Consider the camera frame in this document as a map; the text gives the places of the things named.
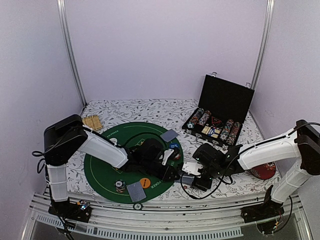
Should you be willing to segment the blue checked card deck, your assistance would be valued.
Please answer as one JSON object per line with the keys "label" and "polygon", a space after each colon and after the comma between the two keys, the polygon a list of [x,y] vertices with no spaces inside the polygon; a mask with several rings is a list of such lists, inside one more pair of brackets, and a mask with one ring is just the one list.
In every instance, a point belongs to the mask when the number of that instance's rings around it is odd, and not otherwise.
{"label": "blue checked card deck", "polygon": [[182,184],[183,185],[187,185],[189,187],[191,187],[193,185],[193,181],[194,181],[194,177],[193,176],[184,175],[181,178]]}

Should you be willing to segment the orange big blind button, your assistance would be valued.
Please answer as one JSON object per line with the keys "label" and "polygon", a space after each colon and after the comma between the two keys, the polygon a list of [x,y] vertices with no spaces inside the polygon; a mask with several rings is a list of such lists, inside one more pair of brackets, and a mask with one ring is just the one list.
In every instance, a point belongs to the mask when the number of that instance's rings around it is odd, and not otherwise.
{"label": "orange big blind button", "polygon": [[151,186],[151,180],[149,178],[146,178],[146,177],[141,178],[139,182],[143,189],[147,189]]}

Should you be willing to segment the blue small blind button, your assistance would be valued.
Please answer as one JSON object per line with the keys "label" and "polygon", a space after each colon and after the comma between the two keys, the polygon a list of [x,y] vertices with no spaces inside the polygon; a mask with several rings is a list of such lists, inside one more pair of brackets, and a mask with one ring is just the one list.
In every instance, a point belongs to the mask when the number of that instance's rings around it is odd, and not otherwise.
{"label": "blue small blind button", "polygon": [[171,143],[171,144],[169,145],[169,148],[170,148],[170,149],[179,148],[179,145],[178,145],[177,143]]}

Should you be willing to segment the dealt cards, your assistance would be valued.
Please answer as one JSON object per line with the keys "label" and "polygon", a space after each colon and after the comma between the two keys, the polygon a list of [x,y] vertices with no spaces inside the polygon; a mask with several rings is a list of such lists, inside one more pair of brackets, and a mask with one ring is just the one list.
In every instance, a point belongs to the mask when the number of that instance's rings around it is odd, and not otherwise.
{"label": "dealt cards", "polygon": [[178,133],[173,129],[167,130],[160,135],[160,137],[167,143],[175,139],[177,136]]}
{"label": "dealt cards", "polygon": [[145,190],[139,181],[127,185],[126,188],[133,203],[143,202],[147,198]]}

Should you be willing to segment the small chip stack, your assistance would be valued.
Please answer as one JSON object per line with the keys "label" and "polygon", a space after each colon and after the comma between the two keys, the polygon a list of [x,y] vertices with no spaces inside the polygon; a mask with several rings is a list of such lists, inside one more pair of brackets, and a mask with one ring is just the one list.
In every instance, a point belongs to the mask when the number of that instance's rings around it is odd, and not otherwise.
{"label": "small chip stack", "polygon": [[174,160],[179,160],[180,159],[180,157],[181,157],[181,154],[180,153],[178,153],[173,159]]}

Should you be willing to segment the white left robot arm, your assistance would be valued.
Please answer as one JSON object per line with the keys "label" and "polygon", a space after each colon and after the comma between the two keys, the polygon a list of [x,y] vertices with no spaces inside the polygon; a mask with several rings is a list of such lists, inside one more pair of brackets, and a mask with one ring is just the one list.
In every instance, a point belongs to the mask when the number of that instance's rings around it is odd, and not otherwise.
{"label": "white left robot arm", "polygon": [[176,139],[162,138],[165,129],[142,122],[124,123],[103,134],[71,115],[44,131],[44,159],[55,209],[74,213],[69,202],[67,164],[76,152],[84,153],[84,173],[90,187],[102,197],[131,204],[153,199],[179,179]]}

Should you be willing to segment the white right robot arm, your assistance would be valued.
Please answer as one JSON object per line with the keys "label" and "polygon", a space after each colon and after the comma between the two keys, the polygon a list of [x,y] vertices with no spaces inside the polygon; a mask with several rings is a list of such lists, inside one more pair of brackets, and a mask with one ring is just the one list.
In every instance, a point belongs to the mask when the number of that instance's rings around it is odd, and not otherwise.
{"label": "white right robot arm", "polygon": [[320,133],[314,128],[318,125],[301,119],[285,133],[257,143],[230,146],[225,152],[204,143],[194,152],[195,161],[183,164],[182,172],[208,182],[291,159],[293,165],[266,190],[263,203],[241,209],[246,223],[281,215],[286,199],[309,178],[320,174]]}

